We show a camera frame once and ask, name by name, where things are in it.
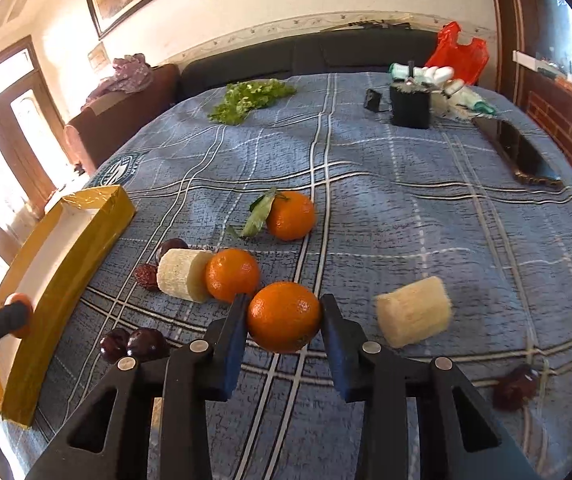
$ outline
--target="plaid blanket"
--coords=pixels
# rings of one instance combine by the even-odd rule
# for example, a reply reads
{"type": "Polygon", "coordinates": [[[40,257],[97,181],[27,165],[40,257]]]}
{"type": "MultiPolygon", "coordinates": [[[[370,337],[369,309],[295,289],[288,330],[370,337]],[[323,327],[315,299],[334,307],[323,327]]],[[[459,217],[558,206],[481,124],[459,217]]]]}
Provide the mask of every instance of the plaid blanket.
{"type": "MultiPolygon", "coordinates": [[[[389,124],[363,108],[380,73],[292,78],[296,95],[224,126],[207,114],[223,89],[204,92],[151,122],[98,171],[90,185],[122,184],[137,214],[84,292],[42,386],[32,428],[6,429],[28,469],[66,417],[103,376],[99,338],[114,326],[151,326],[179,346],[226,314],[135,285],[133,268],[157,244],[193,248],[240,243],[225,233],[272,186],[315,202],[309,237],[261,234],[244,248],[265,283],[294,280],[333,293],[345,317],[385,343],[373,296],[439,276],[454,306],[448,331],[403,349],[451,356],[488,398],[517,364],[542,371],[537,397],[499,416],[544,477],[572,467],[572,170],[552,140],[514,105],[479,90],[516,124],[562,176],[560,190],[518,184],[469,123],[433,118],[429,130],[389,124]]],[[[409,403],[411,478],[418,478],[416,410],[409,403]]],[[[352,479],[361,403],[332,388],[318,335],[293,355],[248,346],[226,404],[208,406],[210,455],[220,479],[352,479]]],[[[155,457],[152,446],[151,457],[155,457]]],[[[155,478],[156,460],[150,477],[155,478]]]]}

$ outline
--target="metal screw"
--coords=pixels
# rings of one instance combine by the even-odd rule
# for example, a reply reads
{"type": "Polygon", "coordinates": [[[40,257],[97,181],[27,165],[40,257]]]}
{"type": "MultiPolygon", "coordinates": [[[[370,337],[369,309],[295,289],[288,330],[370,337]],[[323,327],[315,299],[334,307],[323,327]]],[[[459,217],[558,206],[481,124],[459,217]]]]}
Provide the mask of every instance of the metal screw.
{"type": "Polygon", "coordinates": [[[447,357],[437,357],[435,359],[435,366],[439,368],[439,370],[451,370],[452,361],[447,357]]]}
{"type": "Polygon", "coordinates": [[[117,361],[117,368],[122,371],[132,370],[137,364],[134,357],[122,357],[119,361],[117,361]]]}
{"type": "Polygon", "coordinates": [[[366,354],[378,354],[381,352],[381,345],[376,341],[366,341],[363,345],[361,345],[361,349],[366,354]]]}
{"type": "Polygon", "coordinates": [[[207,350],[208,341],[204,341],[204,339],[197,339],[191,343],[191,352],[195,352],[195,354],[205,352],[207,350]]]}

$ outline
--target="parsley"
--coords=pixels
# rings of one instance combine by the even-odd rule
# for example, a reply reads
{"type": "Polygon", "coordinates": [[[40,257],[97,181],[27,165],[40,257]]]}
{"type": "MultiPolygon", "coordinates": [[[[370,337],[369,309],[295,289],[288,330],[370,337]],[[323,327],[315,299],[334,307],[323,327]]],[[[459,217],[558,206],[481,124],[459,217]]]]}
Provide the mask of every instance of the parsley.
{"type": "Polygon", "coordinates": [[[265,108],[277,99],[293,95],[297,90],[277,79],[229,84],[224,100],[208,116],[223,124],[241,124],[251,110],[265,108]]]}

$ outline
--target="green vegetable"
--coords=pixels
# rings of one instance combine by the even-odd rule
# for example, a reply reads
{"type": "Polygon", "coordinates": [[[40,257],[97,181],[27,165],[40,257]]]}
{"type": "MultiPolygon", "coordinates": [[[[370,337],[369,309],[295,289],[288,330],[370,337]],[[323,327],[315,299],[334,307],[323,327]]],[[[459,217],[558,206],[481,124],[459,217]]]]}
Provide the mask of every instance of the green vegetable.
{"type": "Polygon", "coordinates": [[[253,204],[251,204],[251,213],[246,221],[245,226],[243,226],[242,232],[237,232],[237,230],[228,226],[226,232],[232,234],[237,238],[252,238],[255,236],[266,222],[266,218],[271,213],[272,202],[275,197],[279,194],[276,187],[271,187],[268,193],[260,196],[253,204]]]}
{"type": "Polygon", "coordinates": [[[229,84],[224,100],[215,106],[208,118],[223,124],[241,124],[251,110],[265,108],[296,92],[294,87],[277,79],[229,84]]]}

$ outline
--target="red plastic bag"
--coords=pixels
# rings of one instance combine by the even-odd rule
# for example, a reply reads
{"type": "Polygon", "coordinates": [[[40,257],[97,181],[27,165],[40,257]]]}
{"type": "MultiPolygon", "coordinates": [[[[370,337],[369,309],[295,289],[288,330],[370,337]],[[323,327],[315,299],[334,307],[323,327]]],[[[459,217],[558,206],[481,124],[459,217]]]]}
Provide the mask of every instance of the red plastic bag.
{"type": "Polygon", "coordinates": [[[472,38],[472,43],[460,45],[456,42],[461,27],[450,22],[437,34],[437,49],[426,62],[426,66],[451,66],[454,79],[463,79],[468,85],[475,84],[490,56],[486,43],[480,38],[472,38]]]}

